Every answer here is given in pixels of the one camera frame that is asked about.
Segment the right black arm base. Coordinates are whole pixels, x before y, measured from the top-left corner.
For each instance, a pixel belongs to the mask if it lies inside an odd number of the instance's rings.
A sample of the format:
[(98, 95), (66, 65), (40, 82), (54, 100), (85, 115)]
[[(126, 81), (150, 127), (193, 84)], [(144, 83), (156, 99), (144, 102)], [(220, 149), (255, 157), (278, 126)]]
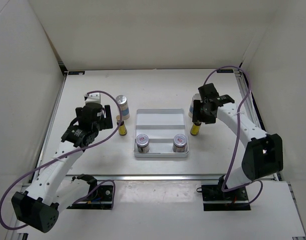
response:
[(196, 189), (202, 194), (203, 210), (206, 212), (250, 211), (246, 188), (222, 192), (218, 185), (202, 185)]

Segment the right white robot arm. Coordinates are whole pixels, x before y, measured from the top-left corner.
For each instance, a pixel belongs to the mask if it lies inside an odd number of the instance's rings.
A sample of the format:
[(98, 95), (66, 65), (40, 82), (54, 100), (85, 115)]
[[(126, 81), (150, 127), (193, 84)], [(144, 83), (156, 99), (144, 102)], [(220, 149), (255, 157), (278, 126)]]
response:
[(193, 123), (214, 124), (220, 120), (236, 135), (227, 173), (219, 181), (217, 193), (223, 200), (268, 175), (283, 170), (282, 138), (257, 127), (229, 95), (220, 95), (214, 84), (198, 89), (200, 99), (193, 102)]

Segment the small yellow bottle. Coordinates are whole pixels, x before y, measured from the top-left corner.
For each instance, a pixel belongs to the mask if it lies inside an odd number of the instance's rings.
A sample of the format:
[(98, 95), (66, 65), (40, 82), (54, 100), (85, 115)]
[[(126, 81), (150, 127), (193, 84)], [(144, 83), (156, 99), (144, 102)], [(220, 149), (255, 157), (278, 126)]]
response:
[(190, 134), (193, 136), (196, 136), (199, 134), (200, 131), (200, 127), (201, 127), (201, 122), (200, 121), (196, 121), (192, 123), (192, 127), (190, 129)]
[(125, 127), (125, 122), (119, 115), (116, 116), (116, 123), (117, 123), (117, 126), (118, 126), (119, 135), (125, 136), (127, 134), (127, 129)]

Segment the tall white shaker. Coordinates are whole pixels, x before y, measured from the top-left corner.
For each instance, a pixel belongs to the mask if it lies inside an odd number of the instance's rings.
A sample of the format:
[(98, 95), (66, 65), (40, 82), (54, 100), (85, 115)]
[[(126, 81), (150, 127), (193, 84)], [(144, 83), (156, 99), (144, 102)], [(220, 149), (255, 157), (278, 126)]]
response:
[(121, 110), (122, 110), (122, 118), (123, 120), (127, 120), (130, 117), (130, 111), (129, 106), (127, 102), (127, 98), (124, 95), (118, 95), (116, 97), (116, 101), (119, 104)]
[(189, 112), (188, 112), (188, 115), (189, 115), (190, 118), (192, 118), (192, 116), (193, 116), (193, 109), (194, 109), (194, 101), (195, 100), (199, 100), (199, 101), (201, 100), (200, 94), (196, 93), (192, 97), (192, 101), (191, 101)]

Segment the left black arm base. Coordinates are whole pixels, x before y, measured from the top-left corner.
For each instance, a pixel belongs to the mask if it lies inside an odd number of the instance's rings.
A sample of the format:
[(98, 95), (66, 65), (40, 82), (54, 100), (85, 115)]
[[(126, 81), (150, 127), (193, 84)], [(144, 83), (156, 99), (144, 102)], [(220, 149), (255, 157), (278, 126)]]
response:
[(81, 174), (79, 176), (72, 177), (75, 179), (83, 180), (89, 185), (89, 192), (96, 188), (92, 194), (85, 200), (79, 203), (75, 203), (71, 206), (71, 209), (76, 210), (112, 210), (115, 199), (115, 182), (113, 180), (104, 180), (98, 183), (98, 180), (87, 174)]

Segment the dark spice jar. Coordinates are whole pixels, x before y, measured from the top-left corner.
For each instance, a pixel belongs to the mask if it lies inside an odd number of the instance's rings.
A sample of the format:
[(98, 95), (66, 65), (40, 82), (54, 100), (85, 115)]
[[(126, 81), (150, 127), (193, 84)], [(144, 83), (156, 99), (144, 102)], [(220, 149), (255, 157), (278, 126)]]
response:
[(174, 138), (173, 138), (173, 151), (175, 153), (185, 153), (187, 152), (187, 138), (185, 135), (183, 134), (177, 134)]
[(135, 143), (139, 153), (148, 153), (150, 150), (149, 137), (145, 134), (139, 134), (135, 138)]

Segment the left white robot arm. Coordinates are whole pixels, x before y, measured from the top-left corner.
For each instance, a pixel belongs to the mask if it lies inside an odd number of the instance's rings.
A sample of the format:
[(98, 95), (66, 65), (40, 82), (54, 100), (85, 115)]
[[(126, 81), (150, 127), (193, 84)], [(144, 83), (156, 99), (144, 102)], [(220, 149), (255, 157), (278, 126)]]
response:
[(54, 154), (54, 163), (46, 166), (38, 178), (23, 192), (16, 192), (12, 205), (19, 221), (43, 232), (49, 232), (60, 212), (97, 196), (97, 180), (87, 174), (72, 178), (68, 186), (59, 189), (67, 172), (94, 142), (99, 131), (113, 127), (109, 105), (89, 102), (76, 108), (76, 117), (61, 137)]

